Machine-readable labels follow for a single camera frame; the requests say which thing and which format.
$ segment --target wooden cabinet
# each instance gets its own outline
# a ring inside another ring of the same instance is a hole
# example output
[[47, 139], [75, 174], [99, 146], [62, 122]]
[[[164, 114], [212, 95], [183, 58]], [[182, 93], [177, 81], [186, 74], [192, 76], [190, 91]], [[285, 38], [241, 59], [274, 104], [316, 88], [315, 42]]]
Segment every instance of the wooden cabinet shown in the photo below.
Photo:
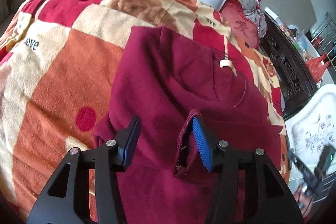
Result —
[[285, 34], [266, 16], [268, 30], [259, 47], [271, 59], [278, 73], [285, 99], [283, 118], [286, 120], [301, 110], [317, 91], [317, 86], [305, 62]]

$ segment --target orange checkered blanket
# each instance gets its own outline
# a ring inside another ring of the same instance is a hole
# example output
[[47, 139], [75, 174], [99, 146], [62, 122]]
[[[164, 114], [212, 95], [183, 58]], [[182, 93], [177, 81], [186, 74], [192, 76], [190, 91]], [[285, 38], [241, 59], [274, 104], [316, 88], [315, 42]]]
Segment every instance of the orange checkered blanket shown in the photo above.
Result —
[[288, 180], [274, 67], [211, 7], [196, 0], [27, 0], [0, 39], [0, 190], [22, 218], [66, 152], [93, 147], [91, 131], [107, 111], [131, 27], [160, 25], [228, 55], [232, 47], [241, 52], [241, 70], [267, 100], [270, 123], [283, 126], [279, 157]]

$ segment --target maroon fabric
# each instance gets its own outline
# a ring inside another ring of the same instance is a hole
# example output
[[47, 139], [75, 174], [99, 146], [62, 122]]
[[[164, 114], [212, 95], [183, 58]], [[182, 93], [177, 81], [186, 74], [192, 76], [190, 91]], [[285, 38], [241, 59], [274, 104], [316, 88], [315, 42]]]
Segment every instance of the maroon fabric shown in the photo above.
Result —
[[195, 145], [194, 115], [237, 149], [263, 148], [279, 167], [282, 127], [267, 122], [266, 100], [252, 82], [219, 67], [223, 58], [165, 27], [132, 27], [108, 113], [93, 130], [97, 146], [132, 115], [142, 119], [132, 165], [118, 174], [129, 224], [204, 223], [215, 176]]

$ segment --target cable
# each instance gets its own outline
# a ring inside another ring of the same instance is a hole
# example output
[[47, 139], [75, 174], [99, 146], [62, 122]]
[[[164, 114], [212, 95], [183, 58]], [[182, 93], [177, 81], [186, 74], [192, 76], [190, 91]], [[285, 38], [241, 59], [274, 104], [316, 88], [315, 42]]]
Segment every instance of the cable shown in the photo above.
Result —
[[314, 193], [311, 195], [311, 199], [310, 199], [310, 201], [309, 201], [309, 204], [308, 204], [306, 210], [304, 211], [304, 213], [302, 214], [302, 216], [306, 214], [306, 212], [307, 212], [309, 206], [311, 205], [311, 202], [313, 201], [313, 198], [314, 198]]

